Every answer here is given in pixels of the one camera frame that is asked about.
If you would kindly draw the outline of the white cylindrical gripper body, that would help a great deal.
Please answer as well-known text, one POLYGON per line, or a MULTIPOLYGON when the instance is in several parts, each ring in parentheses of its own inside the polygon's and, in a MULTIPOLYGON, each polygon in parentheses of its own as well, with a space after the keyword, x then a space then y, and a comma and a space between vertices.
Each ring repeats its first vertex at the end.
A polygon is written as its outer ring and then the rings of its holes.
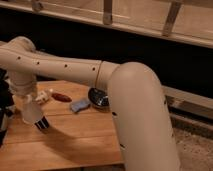
POLYGON ((32 95, 23 99, 22 117, 28 124, 35 124, 43 118, 42 109, 32 95))

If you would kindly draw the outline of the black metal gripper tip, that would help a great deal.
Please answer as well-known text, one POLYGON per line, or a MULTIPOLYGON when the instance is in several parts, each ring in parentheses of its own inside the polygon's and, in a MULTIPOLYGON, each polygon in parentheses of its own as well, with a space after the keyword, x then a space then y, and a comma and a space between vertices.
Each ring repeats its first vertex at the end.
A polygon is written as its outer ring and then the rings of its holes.
POLYGON ((47 121, 45 117, 43 117, 41 120, 35 123, 35 126, 39 130, 47 129, 49 127, 49 122, 47 121))

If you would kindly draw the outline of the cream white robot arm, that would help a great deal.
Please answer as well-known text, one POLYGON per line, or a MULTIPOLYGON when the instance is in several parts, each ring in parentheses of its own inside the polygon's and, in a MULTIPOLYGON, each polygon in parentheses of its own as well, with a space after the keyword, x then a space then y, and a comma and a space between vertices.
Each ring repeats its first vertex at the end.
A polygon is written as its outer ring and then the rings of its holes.
POLYGON ((0 68, 24 99, 36 96, 38 75, 106 92, 126 171, 182 171, 163 88, 148 66, 57 57, 19 36, 0 44, 0 68))

